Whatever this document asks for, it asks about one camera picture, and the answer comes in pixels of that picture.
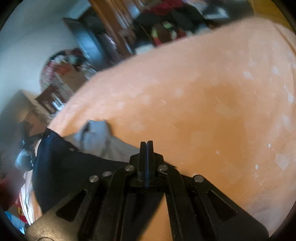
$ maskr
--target gray cloth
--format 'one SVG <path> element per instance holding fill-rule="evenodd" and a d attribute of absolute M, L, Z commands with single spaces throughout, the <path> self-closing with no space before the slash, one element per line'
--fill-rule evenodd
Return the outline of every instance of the gray cloth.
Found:
<path fill-rule="evenodd" d="M 106 121 L 89 120 L 79 132 L 64 137 L 64 140 L 81 152 L 112 161 L 129 162 L 132 155 L 140 152 L 140 149 L 113 136 Z"/>

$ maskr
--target red garment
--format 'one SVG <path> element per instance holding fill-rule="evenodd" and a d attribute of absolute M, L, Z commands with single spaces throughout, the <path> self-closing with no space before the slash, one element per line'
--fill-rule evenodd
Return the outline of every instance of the red garment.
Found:
<path fill-rule="evenodd" d="M 20 189 L 25 183 L 24 172 L 14 167 L 8 175 L 0 181 L 0 206 L 7 211 L 17 200 Z"/>
<path fill-rule="evenodd" d="M 183 7 L 182 0 L 163 0 L 162 3 L 150 8 L 149 12 L 156 15 L 168 15 L 175 8 Z"/>

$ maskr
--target triangular cutout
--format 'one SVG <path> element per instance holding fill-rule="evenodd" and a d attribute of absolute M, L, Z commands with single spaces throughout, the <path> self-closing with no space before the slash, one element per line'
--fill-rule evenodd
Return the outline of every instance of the triangular cutout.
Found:
<path fill-rule="evenodd" d="M 213 190 L 207 192 L 209 199 L 221 221 L 226 221 L 235 216 L 236 211 L 232 209 L 222 198 Z"/>
<path fill-rule="evenodd" d="M 57 211 L 57 216 L 67 220 L 68 222 L 73 222 L 85 195 L 86 191 L 81 191 L 71 201 Z"/>

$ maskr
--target hand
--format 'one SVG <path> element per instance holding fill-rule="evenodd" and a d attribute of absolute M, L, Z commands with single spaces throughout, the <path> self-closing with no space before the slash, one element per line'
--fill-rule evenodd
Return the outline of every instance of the hand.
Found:
<path fill-rule="evenodd" d="M 31 155 L 31 151 L 22 150 L 15 161 L 15 167 L 24 172 L 32 170 L 33 165 Z"/>

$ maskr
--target yellow floor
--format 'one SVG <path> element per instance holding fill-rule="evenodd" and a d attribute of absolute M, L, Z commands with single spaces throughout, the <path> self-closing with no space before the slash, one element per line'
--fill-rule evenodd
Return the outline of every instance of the yellow floor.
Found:
<path fill-rule="evenodd" d="M 268 18 L 275 23 L 280 23 L 283 26 L 292 30 L 288 21 L 278 9 L 275 3 L 271 0 L 249 0 L 251 3 L 255 14 L 259 17 Z"/>

